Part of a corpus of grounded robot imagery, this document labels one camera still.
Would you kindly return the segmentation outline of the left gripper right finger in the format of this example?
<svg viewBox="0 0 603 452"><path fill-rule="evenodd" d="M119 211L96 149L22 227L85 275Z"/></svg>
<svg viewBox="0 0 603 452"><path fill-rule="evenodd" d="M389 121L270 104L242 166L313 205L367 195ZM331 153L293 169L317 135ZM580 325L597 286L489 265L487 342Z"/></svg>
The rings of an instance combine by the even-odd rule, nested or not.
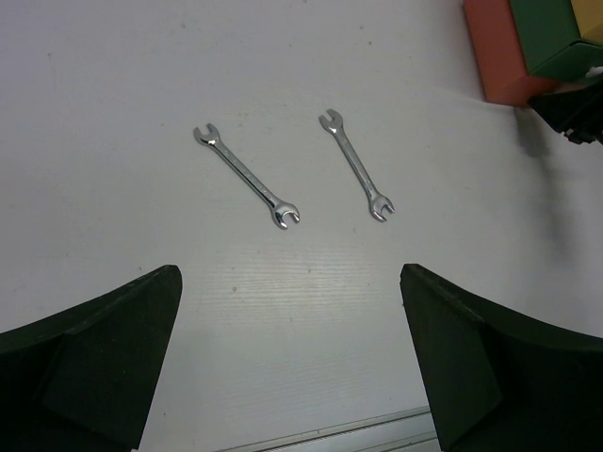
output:
<svg viewBox="0 0 603 452"><path fill-rule="evenodd" d="M403 266L400 291L441 450L601 450L600 338L418 264Z"/></svg>

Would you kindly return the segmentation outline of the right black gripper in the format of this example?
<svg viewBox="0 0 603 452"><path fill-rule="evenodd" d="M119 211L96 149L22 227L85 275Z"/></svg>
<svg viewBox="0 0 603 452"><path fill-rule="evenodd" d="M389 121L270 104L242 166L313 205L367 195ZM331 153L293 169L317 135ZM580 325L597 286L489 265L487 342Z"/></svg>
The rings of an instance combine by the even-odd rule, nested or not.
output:
<svg viewBox="0 0 603 452"><path fill-rule="evenodd" d="M602 143L602 74L580 89L533 96L528 106L556 133L570 142Z"/></svg>

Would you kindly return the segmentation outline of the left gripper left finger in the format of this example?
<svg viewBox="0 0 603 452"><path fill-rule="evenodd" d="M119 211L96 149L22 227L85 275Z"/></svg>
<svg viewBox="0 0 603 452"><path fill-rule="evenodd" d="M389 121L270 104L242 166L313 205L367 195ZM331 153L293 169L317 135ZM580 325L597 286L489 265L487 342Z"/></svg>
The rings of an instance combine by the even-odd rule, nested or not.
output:
<svg viewBox="0 0 603 452"><path fill-rule="evenodd" d="M166 265L2 333L2 450L139 449L181 296Z"/></svg>

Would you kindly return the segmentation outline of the green drawer box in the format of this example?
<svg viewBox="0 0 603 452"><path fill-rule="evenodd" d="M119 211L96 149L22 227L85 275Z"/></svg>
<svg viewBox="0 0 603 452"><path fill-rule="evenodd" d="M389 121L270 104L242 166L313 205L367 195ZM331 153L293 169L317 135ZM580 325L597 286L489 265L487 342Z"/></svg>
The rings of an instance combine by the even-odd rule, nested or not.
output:
<svg viewBox="0 0 603 452"><path fill-rule="evenodd" d="M602 46L584 40L569 0L511 0L529 74L578 83L602 65Z"/></svg>

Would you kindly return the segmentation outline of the yellow drawer box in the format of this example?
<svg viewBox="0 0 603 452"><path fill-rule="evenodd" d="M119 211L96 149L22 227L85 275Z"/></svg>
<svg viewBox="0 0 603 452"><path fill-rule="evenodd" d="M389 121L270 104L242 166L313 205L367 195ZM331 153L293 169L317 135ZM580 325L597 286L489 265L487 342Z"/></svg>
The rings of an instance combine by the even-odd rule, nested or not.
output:
<svg viewBox="0 0 603 452"><path fill-rule="evenodd" d="M580 36L587 41L603 43L603 0L571 0Z"/></svg>

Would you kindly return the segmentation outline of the red drawer box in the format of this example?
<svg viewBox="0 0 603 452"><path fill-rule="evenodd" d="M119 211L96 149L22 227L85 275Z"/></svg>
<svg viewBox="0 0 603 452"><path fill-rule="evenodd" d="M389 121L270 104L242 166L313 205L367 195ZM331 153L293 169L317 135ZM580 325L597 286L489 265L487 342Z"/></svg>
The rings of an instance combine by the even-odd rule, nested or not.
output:
<svg viewBox="0 0 603 452"><path fill-rule="evenodd" d="M561 85L529 74L509 1L464 0L463 10L486 102L525 106Z"/></svg>

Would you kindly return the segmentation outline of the silver combination wrench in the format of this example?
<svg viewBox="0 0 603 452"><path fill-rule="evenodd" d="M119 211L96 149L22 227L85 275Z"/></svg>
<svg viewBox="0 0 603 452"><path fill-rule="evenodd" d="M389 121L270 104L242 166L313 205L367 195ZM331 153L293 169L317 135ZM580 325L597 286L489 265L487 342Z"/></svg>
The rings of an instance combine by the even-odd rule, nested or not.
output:
<svg viewBox="0 0 603 452"><path fill-rule="evenodd" d="M335 139L352 171L357 177L360 185L362 186L368 202L369 213L379 222L387 222L386 216L383 211L387 211L389 214L394 214L396 209L389 198L384 196L374 185L371 177L369 176L362 160L355 151L351 144L343 123L343 117L339 112L334 109L327 109L327 113L330 116L327 119L324 115L320 115L318 120L324 130L329 132Z"/></svg>

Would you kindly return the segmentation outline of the silver open-end wrench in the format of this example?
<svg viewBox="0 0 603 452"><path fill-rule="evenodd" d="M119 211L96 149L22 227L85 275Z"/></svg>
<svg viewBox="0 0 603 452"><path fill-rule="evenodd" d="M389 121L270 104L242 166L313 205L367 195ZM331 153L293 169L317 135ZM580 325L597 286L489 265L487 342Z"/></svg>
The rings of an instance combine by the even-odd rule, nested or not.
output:
<svg viewBox="0 0 603 452"><path fill-rule="evenodd" d="M228 148L220 137L218 128L208 123L207 133L204 134L199 127L193 129L195 140L214 152L257 194L268 206L274 224L281 230L287 230L286 218L290 217L295 224L301 220L298 208L289 202L277 197L260 179Z"/></svg>

